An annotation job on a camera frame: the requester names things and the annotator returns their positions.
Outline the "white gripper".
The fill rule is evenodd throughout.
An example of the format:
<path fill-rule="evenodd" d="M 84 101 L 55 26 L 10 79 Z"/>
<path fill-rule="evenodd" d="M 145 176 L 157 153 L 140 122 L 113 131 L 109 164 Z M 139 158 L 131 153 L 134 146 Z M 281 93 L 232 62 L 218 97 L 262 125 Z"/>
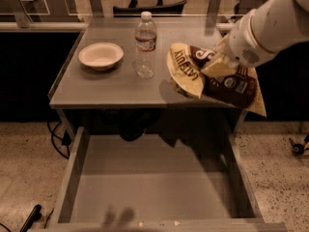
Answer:
<path fill-rule="evenodd" d="M 265 49 L 255 38 L 252 20 L 256 10 L 251 10 L 236 22 L 229 32 L 223 53 L 214 54 L 201 69 L 208 77 L 234 74 L 238 66 L 256 68 L 272 60 L 276 54 Z"/>

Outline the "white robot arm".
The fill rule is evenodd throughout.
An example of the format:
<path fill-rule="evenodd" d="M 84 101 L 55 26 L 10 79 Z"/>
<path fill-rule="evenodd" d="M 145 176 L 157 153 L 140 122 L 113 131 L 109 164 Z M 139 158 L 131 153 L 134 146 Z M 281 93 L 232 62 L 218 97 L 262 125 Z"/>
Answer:
<path fill-rule="evenodd" d="M 309 0 L 268 0 L 237 21 L 202 68 L 208 77 L 257 68 L 282 50 L 309 41 Z"/>

